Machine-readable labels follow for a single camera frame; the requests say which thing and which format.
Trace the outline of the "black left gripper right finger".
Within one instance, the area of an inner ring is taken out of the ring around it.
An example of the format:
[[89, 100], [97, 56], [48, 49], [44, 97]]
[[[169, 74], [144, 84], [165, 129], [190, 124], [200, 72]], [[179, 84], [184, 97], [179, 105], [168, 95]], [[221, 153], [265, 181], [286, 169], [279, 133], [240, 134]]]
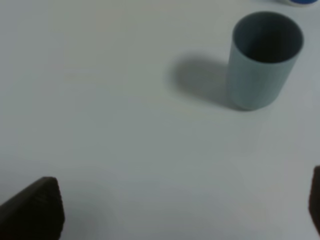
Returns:
[[314, 227], [320, 235], [320, 166], [313, 169], [311, 188], [308, 200], [308, 210]]

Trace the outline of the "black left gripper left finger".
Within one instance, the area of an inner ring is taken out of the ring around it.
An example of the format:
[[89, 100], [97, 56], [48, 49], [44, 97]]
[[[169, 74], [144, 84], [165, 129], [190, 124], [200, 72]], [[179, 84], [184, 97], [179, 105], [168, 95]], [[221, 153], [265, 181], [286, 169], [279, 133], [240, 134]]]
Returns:
[[46, 176], [0, 205], [2, 240], [58, 240], [65, 212], [58, 180]]

